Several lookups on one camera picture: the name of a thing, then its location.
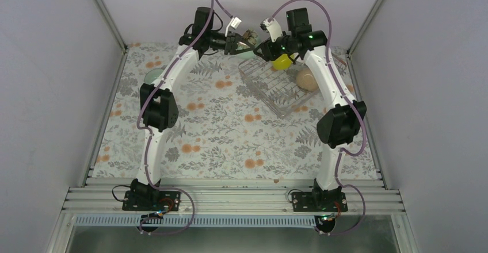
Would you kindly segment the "yellow bowl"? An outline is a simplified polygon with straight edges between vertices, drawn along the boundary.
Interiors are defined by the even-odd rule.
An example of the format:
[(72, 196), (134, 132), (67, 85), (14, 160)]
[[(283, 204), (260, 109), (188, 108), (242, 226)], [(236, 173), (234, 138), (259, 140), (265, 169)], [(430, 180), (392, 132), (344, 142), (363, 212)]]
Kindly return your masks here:
[(272, 68), (276, 71), (283, 71), (288, 69), (290, 66), (293, 65), (294, 54), (287, 55), (283, 54), (278, 57), (276, 60), (271, 61)]

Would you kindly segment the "pale green pink-base bowl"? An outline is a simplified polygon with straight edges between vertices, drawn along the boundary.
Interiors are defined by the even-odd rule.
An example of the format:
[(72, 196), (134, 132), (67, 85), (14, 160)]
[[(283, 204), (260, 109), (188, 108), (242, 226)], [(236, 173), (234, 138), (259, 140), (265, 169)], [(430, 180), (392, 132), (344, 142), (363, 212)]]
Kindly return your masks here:
[(144, 83), (146, 84), (152, 84), (159, 76), (161, 73), (164, 72), (164, 69), (162, 68), (155, 68), (151, 71), (149, 71), (145, 77), (144, 77)]

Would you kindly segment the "celadon green bowl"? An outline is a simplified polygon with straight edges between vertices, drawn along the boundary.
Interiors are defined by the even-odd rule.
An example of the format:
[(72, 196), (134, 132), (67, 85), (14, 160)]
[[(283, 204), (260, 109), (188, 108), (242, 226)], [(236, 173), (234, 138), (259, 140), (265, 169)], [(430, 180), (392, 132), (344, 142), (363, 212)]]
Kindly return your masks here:
[[(259, 37), (258, 33), (254, 30), (254, 29), (248, 29), (247, 31), (245, 32), (254, 32), (254, 44), (253, 45), (239, 45), (239, 47), (250, 47), (250, 46), (253, 46), (253, 47), (256, 47), (258, 46), (262, 40), (261, 38)], [(240, 58), (240, 59), (243, 59), (243, 60), (249, 60), (249, 59), (254, 59), (256, 58), (256, 55), (254, 54), (254, 56), (237, 56), (236, 57)]]

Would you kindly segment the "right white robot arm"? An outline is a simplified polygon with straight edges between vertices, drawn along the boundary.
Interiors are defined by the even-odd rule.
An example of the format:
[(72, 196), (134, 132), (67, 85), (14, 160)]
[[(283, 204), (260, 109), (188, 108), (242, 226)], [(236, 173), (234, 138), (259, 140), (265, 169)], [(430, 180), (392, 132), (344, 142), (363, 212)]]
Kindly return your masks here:
[(327, 113), (318, 121), (316, 129), (323, 144), (319, 173), (314, 179), (311, 202), (315, 209), (326, 211), (334, 202), (341, 202), (343, 185), (339, 179), (341, 159), (364, 125), (365, 102), (357, 101), (340, 77), (330, 49), (331, 31), (313, 30), (305, 8), (286, 13), (288, 31), (284, 32), (273, 17), (260, 24), (269, 34), (254, 50), (265, 61), (286, 56), (304, 62), (311, 70)]

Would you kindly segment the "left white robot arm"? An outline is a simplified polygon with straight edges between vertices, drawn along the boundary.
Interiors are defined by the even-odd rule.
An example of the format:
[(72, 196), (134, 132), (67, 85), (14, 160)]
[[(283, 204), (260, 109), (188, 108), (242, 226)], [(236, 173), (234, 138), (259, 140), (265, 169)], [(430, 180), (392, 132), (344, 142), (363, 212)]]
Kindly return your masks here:
[(182, 80), (196, 67), (209, 50), (221, 50), (226, 55), (251, 52), (255, 46), (235, 32), (220, 33), (213, 29), (214, 11), (198, 7), (193, 24), (180, 37), (177, 52), (169, 65), (156, 79), (140, 87), (140, 113), (137, 128), (144, 130), (144, 152), (131, 191), (137, 202), (152, 210), (159, 205), (161, 180), (160, 161), (165, 152), (165, 137), (179, 116), (175, 92)]

